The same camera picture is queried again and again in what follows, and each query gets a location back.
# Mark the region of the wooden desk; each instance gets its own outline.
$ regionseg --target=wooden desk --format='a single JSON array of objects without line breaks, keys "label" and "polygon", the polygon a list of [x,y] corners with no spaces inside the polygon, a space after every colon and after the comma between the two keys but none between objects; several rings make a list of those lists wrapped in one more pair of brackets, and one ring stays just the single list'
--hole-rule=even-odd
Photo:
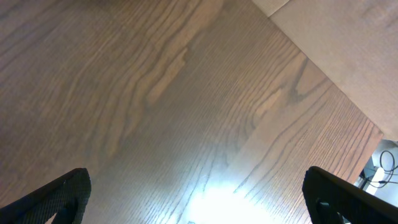
[{"label": "wooden desk", "polygon": [[75,167],[84,223],[308,222],[381,132],[251,2],[6,1],[0,202]]}]

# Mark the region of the beige floor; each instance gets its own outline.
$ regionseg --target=beige floor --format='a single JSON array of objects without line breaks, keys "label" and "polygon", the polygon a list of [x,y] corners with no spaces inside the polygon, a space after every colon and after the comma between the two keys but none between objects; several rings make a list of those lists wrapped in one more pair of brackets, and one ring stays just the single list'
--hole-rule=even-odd
[{"label": "beige floor", "polygon": [[397,1],[253,1],[386,139],[398,139]]}]

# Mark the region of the wood grain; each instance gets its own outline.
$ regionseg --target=wood grain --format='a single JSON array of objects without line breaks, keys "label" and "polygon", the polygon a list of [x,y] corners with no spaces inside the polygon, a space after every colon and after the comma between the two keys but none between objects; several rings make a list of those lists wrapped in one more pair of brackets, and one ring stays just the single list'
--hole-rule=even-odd
[{"label": "wood grain", "polygon": [[6,3],[1,205],[87,167],[84,223],[305,222],[382,138],[251,2]]}]

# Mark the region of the cable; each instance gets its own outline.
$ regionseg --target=cable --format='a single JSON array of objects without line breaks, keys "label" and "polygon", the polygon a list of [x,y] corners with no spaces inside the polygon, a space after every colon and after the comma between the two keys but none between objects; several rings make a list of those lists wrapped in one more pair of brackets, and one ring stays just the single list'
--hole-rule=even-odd
[{"label": "cable", "polygon": [[380,183],[380,184],[392,183],[392,184],[398,184],[398,182],[394,182],[394,181],[385,181],[385,180],[380,180],[380,181],[370,181],[370,183]]},{"label": "cable", "polygon": [[[391,170],[385,170],[385,168],[383,167],[383,164],[382,164],[382,162],[381,162],[381,161],[382,161],[383,154],[384,154],[385,152],[388,152],[388,153],[391,155],[391,157],[392,157],[392,168],[391,168]],[[369,183],[370,186],[375,187],[375,188],[378,188],[378,189],[379,189],[379,188],[385,187],[388,183],[392,183],[392,182],[390,182],[390,180],[391,180],[392,176],[394,175],[394,170],[396,170],[396,169],[398,168],[398,166],[396,166],[396,160],[395,160],[395,158],[394,158],[394,155],[392,155],[391,152],[389,152],[389,151],[387,151],[387,150],[381,152],[381,154],[380,154],[380,167],[383,168],[384,171],[386,171],[386,172],[391,172],[391,173],[389,173],[390,177],[388,177],[388,180],[386,179],[386,180],[378,181],[378,183],[383,184],[383,186],[376,187],[376,186],[374,186],[374,185],[372,185],[372,184]]]},{"label": "cable", "polygon": [[363,169],[368,169],[368,170],[372,170],[372,171],[374,171],[374,172],[377,172],[377,170],[374,170],[374,169],[370,169],[370,168],[367,168],[367,167],[364,167]]},{"label": "cable", "polygon": [[[384,154],[385,152],[388,152],[388,153],[391,155],[391,157],[392,157],[393,166],[392,166],[392,169],[391,169],[391,170],[385,170],[384,167],[383,167],[383,164],[382,164],[382,162],[381,162],[381,159],[382,159],[383,154]],[[393,155],[390,151],[384,150],[384,151],[381,152],[381,154],[380,154],[380,166],[381,166],[381,168],[384,169],[384,171],[390,172],[390,171],[396,170],[396,169],[398,168],[398,165],[395,166],[395,161],[396,161],[396,160],[395,160],[395,158],[394,158],[394,155]]]}]

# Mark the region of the desk surface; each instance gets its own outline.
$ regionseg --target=desk surface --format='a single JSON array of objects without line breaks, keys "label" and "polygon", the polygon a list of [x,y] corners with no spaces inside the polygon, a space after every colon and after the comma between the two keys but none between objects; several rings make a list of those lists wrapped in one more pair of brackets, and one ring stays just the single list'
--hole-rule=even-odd
[{"label": "desk surface", "polygon": [[0,205],[76,167],[83,223],[308,222],[382,133],[251,2],[6,1]]}]

